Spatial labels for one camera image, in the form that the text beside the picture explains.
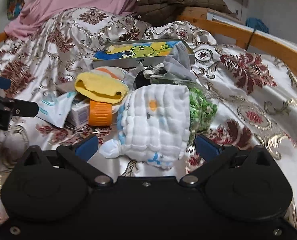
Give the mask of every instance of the box with cartoon drawing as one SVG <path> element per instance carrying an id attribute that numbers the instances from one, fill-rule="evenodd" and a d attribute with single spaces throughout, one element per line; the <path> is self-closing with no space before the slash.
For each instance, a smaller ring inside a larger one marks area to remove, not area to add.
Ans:
<path id="1" fill-rule="evenodd" d="M 173 47 L 183 42 L 187 48 L 191 64 L 195 63 L 192 49 L 181 39 L 140 40 L 115 42 L 104 50 L 98 51 L 93 57 L 93 67 L 119 66 L 120 68 L 134 68 L 138 63 L 143 66 L 156 66 L 164 61 Z"/>

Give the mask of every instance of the black device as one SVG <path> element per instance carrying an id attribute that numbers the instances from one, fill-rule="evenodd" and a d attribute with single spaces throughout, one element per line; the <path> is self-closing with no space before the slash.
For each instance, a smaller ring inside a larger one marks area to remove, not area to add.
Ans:
<path id="1" fill-rule="evenodd" d="M 0 88 L 8 89 L 11 81 L 0 77 Z M 0 130 L 8 130 L 12 116 L 35 117 L 39 112 L 37 103 L 0 97 Z"/>
<path id="2" fill-rule="evenodd" d="M 30 147 L 5 181 L 9 239 L 297 239 L 283 217 L 292 189 L 261 146 L 221 153 L 175 177 L 113 179 L 59 146 Z"/>

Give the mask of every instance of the colorful picture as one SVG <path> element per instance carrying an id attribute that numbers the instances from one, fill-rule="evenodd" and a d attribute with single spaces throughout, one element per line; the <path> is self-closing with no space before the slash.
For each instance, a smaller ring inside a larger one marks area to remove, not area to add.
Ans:
<path id="1" fill-rule="evenodd" d="M 178 42 L 140 42 L 110 46 L 105 51 L 98 51 L 94 55 L 94 60 L 167 56 Z"/>
<path id="2" fill-rule="evenodd" d="M 7 19 L 14 20 L 20 14 L 24 0 L 7 0 Z"/>

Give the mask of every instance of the floral bedspread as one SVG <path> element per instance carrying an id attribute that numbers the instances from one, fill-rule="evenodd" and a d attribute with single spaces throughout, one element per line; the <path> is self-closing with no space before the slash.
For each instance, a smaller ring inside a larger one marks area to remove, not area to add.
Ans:
<path id="1" fill-rule="evenodd" d="M 74 80 L 91 69 L 91 57 L 113 41 L 181 38 L 194 50 L 193 71 L 219 104 L 207 136 L 218 144 L 240 149 L 265 146 L 293 188 L 286 219 L 297 228 L 297 78 L 279 59 L 250 54 L 233 45 L 218 45 L 207 31 L 188 22 L 149 27 L 131 16 L 112 15 L 96 8 L 63 11 L 27 41 L 8 40 L 0 49 L 0 76 L 11 79 L 1 96 L 39 101 L 56 84 Z M 43 150 L 76 143 L 96 134 L 100 143 L 116 136 L 115 126 L 65 124 L 63 129 L 35 117 L 13 117 L 10 128 L 0 131 L 0 190 L 16 160 L 30 145 Z M 117 176 L 176 176 L 178 179 L 203 165 L 194 146 L 188 158 L 163 171 L 125 156 L 105 159 L 95 154 L 89 163 L 113 179 Z M 0 201 L 0 223 L 7 219 Z"/>

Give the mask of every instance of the white muslin cloth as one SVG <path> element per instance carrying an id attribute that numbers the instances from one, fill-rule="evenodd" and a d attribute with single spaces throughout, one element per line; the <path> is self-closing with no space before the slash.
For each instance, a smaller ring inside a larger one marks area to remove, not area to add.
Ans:
<path id="1" fill-rule="evenodd" d="M 127 155 L 155 167 L 171 169 L 189 139 L 189 90 L 179 85 L 149 85 L 130 93 L 119 109 L 118 139 L 105 142 L 106 158 Z"/>

